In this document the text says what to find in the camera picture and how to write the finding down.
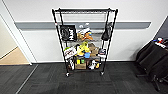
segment cardboard box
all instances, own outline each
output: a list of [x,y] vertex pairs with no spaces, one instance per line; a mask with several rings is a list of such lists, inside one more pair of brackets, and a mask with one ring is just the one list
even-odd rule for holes
[[86,69],[86,63],[75,64],[75,69]]

